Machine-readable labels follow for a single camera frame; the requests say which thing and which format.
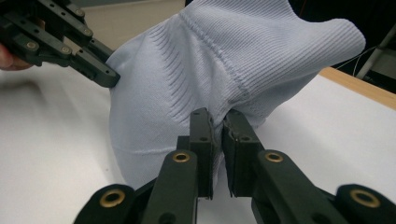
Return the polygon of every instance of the light blue sweater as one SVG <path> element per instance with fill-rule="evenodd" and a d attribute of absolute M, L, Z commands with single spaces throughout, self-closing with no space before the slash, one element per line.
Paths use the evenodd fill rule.
<path fill-rule="evenodd" d="M 218 141 L 231 108 L 261 125 L 364 42 L 349 21 L 300 20 L 287 0 L 193 1 L 108 60 L 121 75 L 111 90 L 110 134 L 125 180 L 139 188 L 156 177 L 177 137 L 189 134 L 192 110 L 208 109 Z M 215 171 L 221 159 L 218 152 Z"/>

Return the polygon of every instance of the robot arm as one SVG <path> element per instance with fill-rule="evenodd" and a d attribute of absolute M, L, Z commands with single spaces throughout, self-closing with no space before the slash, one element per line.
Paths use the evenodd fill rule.
<path fill-rule="evenodd" d="M 93 38 L 84 16 L 68 0 L 0 0 L 0 42 L 28 63 L 71 66 L 102 87 L 114 87 L 120 75 L 106 65 L 112 50 Z M 32 18 L 42 20 L 44 27 Z M 64 37 L 81 49 L 74 53 Z"/>
<path fill-rule="evenodd" d="M 213 196 L 210 158 L 216 144 L 204 108 L 193 111 L 190 122 L 190 136 L 177 139 L 156 179 L 137 190 L 98 190 L 75 223 L 196 223 L 197 198 Z M 373 189 L 344 185 L 331 195 L 317 188 L 288 155 L 265 149 L 238 111 L 224 120 L 222 150 L 230 193 L 251 198 L 257 223 L 395 223 L 396 205 Z"/>

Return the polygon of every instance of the metal screw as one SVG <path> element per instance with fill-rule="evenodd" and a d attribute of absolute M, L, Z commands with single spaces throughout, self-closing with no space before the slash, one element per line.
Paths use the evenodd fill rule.
<path fill-rule="evenodd" d="M 67 54 L 67 53 L 70 52 L 70 48 L 68 48 L 68 47 L 62 47 L 62 52 Z"/>
<path fill-rule="evenodd" d="M 84 16 L 84 11 L 83 10 L 81 10 L 81 9 L 77 9 L 76 10 L 76 15 L 78 15 L 78 16 Z"/>
<path fill-rule="evenodd" d="M 92 35 L 92 31 L 90 29 L 85 29 L 84 30 L 85 35 Z"/>
<path fill-rule="evenodd" d="M 35 49 L 36 43 L 34 43 L 34 42 L 28 42 L 28 43 L 26 44 L 26 47 L 27 47 L 28 49 Z"/>

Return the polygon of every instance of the white surface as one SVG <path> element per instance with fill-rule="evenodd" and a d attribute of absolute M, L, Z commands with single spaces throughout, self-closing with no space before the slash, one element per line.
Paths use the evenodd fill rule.
<path fill-rule="evenodd" d="M 0 223 L 72 223 L 101 187 L 122 183 L 108 139 L 108 90 L 70 68 L 0 72 Z M 357 183 L 396 202 L 396 111 L 316 77 L 257 134 L 318 187 Z M 198 223 L 255 223 L 224 175 Z"/>

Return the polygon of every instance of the human hand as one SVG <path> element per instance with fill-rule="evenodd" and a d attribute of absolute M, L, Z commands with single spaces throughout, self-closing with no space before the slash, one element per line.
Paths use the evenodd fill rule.
<path fill-rule="evenodd" d="M 30 68 L 32 65 L 11 54 L 9 50 L 0 43 L 0 70 L 18 71 Z"/>

